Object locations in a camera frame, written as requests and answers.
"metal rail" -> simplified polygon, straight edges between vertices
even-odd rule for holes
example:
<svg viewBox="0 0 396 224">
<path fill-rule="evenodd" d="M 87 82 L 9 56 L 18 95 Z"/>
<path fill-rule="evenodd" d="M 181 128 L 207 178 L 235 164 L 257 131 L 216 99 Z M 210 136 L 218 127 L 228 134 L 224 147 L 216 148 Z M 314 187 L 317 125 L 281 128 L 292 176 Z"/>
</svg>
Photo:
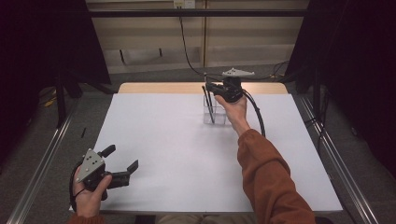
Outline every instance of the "metal rail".
<svg viewBox="0 0 396 224">
<path fill-rule="evenodd" d="M 310 119 L 313 119 L 315 117 L 314 112 L 313 112 L 313 106 L 309 102 L 309 100 L 306 97 L 302 98 L 302 103 L 304 106 L 304 109 L 306 113 L 308 114 Z M 317 131 L 318 135 L 320 135 L 321 130 L 323 128 L 322 123 L 320 122 L 315 122 L 314 123 L 315 130 Z M 340 154 L 338 153 L 337 148 L 335 147 L 334 143 L 332 142 L 332 139 L 330 138 L 329 134 L 327 133 L 326 130 L 323 130 L 322 132 L 322 138 L 321 141 L 323 145 L 325 146 L 325 149 L 332 160 L 332 164 L 334 165 L 337 173 L 340 175 L 341 180 L 344 183 L 344 186 L 346 187 L 347 192 L 349 193 L 349 196 L 351 197 L 353 203 L 355 204 L 356 208 L 358 209 L 361 218 L 363 219 L 364 223 L 366 224 L 377 224 L 378 220 L 375 217 L 375 214 L 373 213 L 373 210 L 364 197 L 363 193 L 361 192 L 361 189 L 358 187 L 358 184 L 356 183 L 355 179 L 352 177 L 351 173 L 347 169 L 346 164 L 344 163 L 343 159 L 341 158 Z"/>
<path fill-rule="evenodd" d="M 15 206 L 14 210 L 12 211 L 11 216 L 7 221 L 7 224 L 22 224 L 23 221 L 26 219 L 26 216 L 35 200 L 35 196 L 40 190 L 43 180 L 48 172 L 48 169 L 50 168 L 50 164 L 53 158 L 55 157 L 59 145 L 61 144 L 64 138 L 64 134 L 66 133 L 67 128 L 69 127 L 71 117 L 76 111 L 78 101 L 79 100 L 76 100 L 72 104 L 70 108 L 70 113 L 66 117 L 64 124 L 60 128 L 56 129 L 49 143 L 49 146 L 47 147 L 47 150 L 44 153 L 43 158 L 41 159 L 41 162 L 38 164 L 38 167 L 35 169 L 35 173 L 30 179 L 29 184 L 27 185 L 25 191 L 23 192 L 20 200 L 17 202 L 17 205 Z"/>
</svg>

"cable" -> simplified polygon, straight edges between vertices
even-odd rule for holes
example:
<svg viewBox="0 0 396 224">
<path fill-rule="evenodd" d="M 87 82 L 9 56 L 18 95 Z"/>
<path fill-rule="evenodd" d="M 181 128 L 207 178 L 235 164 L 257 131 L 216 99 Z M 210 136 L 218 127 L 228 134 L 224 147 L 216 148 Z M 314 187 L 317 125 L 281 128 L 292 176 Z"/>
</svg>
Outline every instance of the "cable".
<svg viewBox="0 0 396 224">
<path fill-rule="evenodd" d="M 329 101 L 330 101 L 330 94 L 326 90 L 325 95 L 323 96 L 322 108 L 320 109 L 320 120 L 321 120 L 322 125 L 320 125 L 320 133 L 319 133 L 319 137 L 318 137 L 318 155 L 319 155 L 319 157 L 320 157 L 320 139 L 322 138 L 323 133 L 325 131 L 326 115 L 327 115 L 327 109 L 329 107 Z"/>
<path fill-rule="evenodd" d="M 249 99 L 251 104 L 254 107 L 254 111 L 256 111 L 257 118 L 259 119 L 260 128 L 262 129 L 262 136 L 265 137 L 265 129 L 264 129 L 264 122 L 262 121 L 262 114 L 260 113 L 260 109 L 257 107 L 256 102 L 254 102 L 253 97 L 248 93 L 246 90 L 242 90 L 244 95 Z"/>
<path fill-rule="evenodd" d="M 198 72 L 197 70 L 195 70 L 191 63 L 190 63 L 190 59 L 189 59 L 189 55 L 187 54 L 187 48 L 186 48 L 186 40 L 184 38 L 184 27 L 183 27 L 183 19 L 181 17 L 178 18 L 180 21 L 180 28 L 181 28 L 181 36 L 183 37 L 183 45 L 184 45 L 184 53 L 186 54 L 186 59 L 187 59 L 187 63 L 189 64 L 189 67 L 192 71 L 194 71 L 196 74 L 198 74 L 199 76 L 204 76 L 205 74 Z"/>
<path fill-rule="evenodd" d="M 284 64 L 287 64 L 287 63 L 289 63 L 289 61 L 285 61 L 285 62 L 283 62 L 283 63 L 277 63 L 276 65 L 274 65 L 274 69 L 273 69 L 273 77 L 274 77 L 274 79 L 273 79 L 273 82 L 275 82 L 275 80 L 276 80 L 276 73 L 277 73 L 277 71 L 279 71 L 279 69 L 284 65 Z"/>
<path fill-rule="evenodd" d="M 76 197 L 83 191 L 80 191 L 78 194 L 74 195 L 73 192 L 73 185 L 74 185 L 74 177 L 78 167 L 82 164 L 83 160 L 79 161 L 75 167 L 73 168 L 72 174 L 70 175 L 69 180 L 69 197 L 70 197 L 70 205 L 72 206 L 73 210 L 77 212 L 77 204 L 76 204 Z"/>
</svg>

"clear acrylic box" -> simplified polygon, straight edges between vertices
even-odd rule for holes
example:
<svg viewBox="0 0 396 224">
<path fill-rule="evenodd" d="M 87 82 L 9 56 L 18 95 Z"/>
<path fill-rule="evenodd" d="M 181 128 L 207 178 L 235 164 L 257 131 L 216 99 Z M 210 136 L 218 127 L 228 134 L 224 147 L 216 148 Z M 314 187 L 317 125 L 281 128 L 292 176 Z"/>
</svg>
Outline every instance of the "clear acrylic box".
<svg viewBox="0 0 396 224">
<path fill-rule="evenodd" d="M 225 113 L 225 109 L 218 104 L 215 97 L 212 94 L 204 96 L 204 123 L 205 124 L 220 124 L 224 125 L 226 123 L 230 123 L 227 119 L 227 115 Z"/>
</svg>

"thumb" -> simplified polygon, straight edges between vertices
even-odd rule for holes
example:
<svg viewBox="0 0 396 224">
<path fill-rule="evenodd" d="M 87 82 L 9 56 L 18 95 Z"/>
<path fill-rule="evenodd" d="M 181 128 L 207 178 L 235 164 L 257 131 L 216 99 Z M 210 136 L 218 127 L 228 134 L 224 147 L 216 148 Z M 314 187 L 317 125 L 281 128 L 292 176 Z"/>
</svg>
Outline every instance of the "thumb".
<svg viewBox="0 0 396 224">
<path fill-rule="evenodd" d="M 106 175 L 98 184 L 95 192 L 93 194 L 97 194 L 98 196 L 102 197 L 103 192 L 107 189 L 108 185 L 110 185 L 111 180 L 113 179 L 112 175 Z"/>
<path fill-rule="evenodd" d="M 221 104 L 224 107 L 225 105 L 228 104 L 227 102 L 225 102 L 224 98 L 220 95 L 215 95 L 215 99 L 219 102 L 219 104 Z"/>
</svg>

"hand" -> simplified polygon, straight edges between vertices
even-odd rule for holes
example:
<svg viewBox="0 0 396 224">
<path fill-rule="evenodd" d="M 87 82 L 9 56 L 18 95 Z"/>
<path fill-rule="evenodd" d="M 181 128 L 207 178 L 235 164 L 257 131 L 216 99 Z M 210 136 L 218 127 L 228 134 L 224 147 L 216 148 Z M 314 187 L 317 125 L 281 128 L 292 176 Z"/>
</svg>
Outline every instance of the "hand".
<svg viewBox="0 0 396 224">
<path fill-rule="evenodd" d="M 81 166 L 78 167 L 75 178 L 79 173 Z M 112 176 L 106 175 L 94 192 L 90 192 L 85 189 L 82 182 L 73 184 L 73 193 L 76 195 L 81 191 L 81 193 L 76 198 L 77 203 L 77 215 L 79 217 L 95 217 L 99 215 L 100 203 L 102 201 L 102 194 L 107 189 L 108 185 L 111 183 Z"/>
<path fill-rule="evenodd" d="M 233 129 L 238 136 L 250 129 L 247 121 L 247 97 L 243 96 L 234 104 L 227 103 L 220 95 L 216 95 L 215 99 L 221 104 L 227 114 L 228 120 L 233 125 Z"/>
</svg>

